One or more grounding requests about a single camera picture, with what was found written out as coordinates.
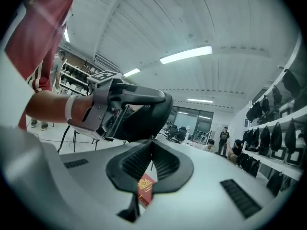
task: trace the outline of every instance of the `black hair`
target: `black hair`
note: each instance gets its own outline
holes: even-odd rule
[[[208,143],[211,144],[211,145],[214,145],[214,140],[209,139],[209,140],[208,140]]]
[[[62,56],[65,58],[66,53],[65,53],[64,50],[60,50],[60,51],[58,52],[58,55],[62,55]]]
[[[241,140],[235,140],[235,144],[240,147],[241,146],[242,141]]]

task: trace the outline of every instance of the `air conditioner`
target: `air conditioner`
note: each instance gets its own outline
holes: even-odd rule
[[[94,64],[101,69],[120,72],[120,69],[116,65],[100,55],[95,55]]]

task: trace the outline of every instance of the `red booklet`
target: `red booklet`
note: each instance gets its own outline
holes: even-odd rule
[[[141,203],[144,207],[147,207],[152,201],[152,189],[154,183],[156,182],[146,173],[144,173],[138,183],[139,203]]]

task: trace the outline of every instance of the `black pants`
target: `black pants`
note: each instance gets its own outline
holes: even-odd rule
[[[223,150],[223,157],[226,157],[226,150],[227,150],[226,143],[220,143],[219,144],[219,151],[217,153],[219,155],[221,155],[222,148],[224,148],[224,150]]]

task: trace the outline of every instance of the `standing person in black shirt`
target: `standing person in black shirt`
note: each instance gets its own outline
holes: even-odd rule
[[[226,157],[226,149],[227,149],[226,142],[227,142],[227,139],[229,138],[229,133],[227,130],[228,128],[224,127],[224,130],[220,134],[219,150],[217,152],[218,155],[221,155],[222,148],[224,148],[223,157]]]
[[[243,149],[243,144],[244,142],[241,140],[235,140],[235,145],[231,149],[229,147],[229,152],[228,152],[228,160],[230,160],[232,163],[236,164],[236,159],[237,157],[241,154],[242,149]]]

